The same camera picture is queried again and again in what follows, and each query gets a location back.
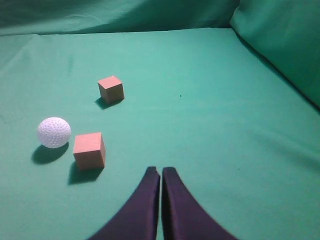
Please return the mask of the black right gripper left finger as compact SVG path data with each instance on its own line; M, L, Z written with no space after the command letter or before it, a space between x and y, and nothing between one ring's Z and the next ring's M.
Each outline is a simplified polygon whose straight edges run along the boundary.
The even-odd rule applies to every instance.
M121 209L91 240L155 240L159 219L160 175L149 166Z

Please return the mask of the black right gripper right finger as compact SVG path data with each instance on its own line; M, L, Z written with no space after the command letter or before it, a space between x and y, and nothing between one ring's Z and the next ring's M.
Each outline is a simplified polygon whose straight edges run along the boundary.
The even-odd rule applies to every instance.
M174 167L162 170L161 220L165 240L235 240L196 201Z

